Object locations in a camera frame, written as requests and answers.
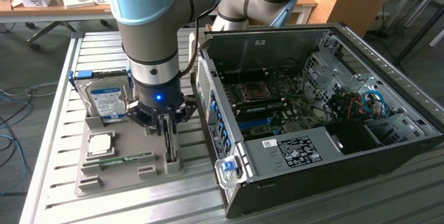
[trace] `sticker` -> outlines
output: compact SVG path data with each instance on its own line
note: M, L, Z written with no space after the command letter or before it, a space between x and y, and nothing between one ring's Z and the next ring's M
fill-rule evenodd
M248 109L246 112L254 112L254 111L262 111L266 110L265 107L254 108L254 109Z
M276 139L262 141L264 148L277 146Z
M262 46L262 45L265 45L265 40L262 39L262 40L260 40L260 41L256 41L256 42L254 42L254 45L256 45L256 46Z
M308 136L280 141L277 145L286 165L292 168L321 161L321 157Z
M114 119L125 115L125 103L118 99L121 94L120 88L90 91L92 100L101 117Z

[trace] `red cable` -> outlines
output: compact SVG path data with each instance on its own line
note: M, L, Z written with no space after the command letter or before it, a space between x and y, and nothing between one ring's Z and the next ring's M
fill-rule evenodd
M356 100L358 100L358 99L360 99L360 98L352 98L352 101L349 102L346 119L349 119L350 114L352 114L352 106L353 106L353 102L354 102Z

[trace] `chair wheel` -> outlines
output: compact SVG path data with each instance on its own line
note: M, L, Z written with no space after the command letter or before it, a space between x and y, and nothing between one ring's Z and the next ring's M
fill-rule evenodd
M26 26L29 29L36 29L36 25L34 25L32 22L26 22L26 23L25 23L25 26Z
M100 24L101 24L104 27L109 26L109 23L108 23L106 20L100 20Z
M41 47L40 47L38 44L30 44L29 48L30 48L32 51L40 51L41 50Z

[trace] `hard drive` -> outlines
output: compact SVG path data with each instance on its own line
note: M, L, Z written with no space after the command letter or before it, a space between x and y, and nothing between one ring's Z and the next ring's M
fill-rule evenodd
M125 105L133 98L125 70L78 71L72 76L72 83L88 116L100 116L104 123L118 122L125 118Z

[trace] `aluminum workbench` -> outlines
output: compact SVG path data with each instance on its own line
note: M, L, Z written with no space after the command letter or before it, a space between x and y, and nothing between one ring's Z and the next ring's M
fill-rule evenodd
M190 32L178 31L180 69L188 62ZM76 197L85 109L66 73L126 65L117 32L73 34L20 223L444 223L444 145L389 175L241 218L224 218L197 115L177 126L182 176L162 185ZM188 78L181 86L190 93Z

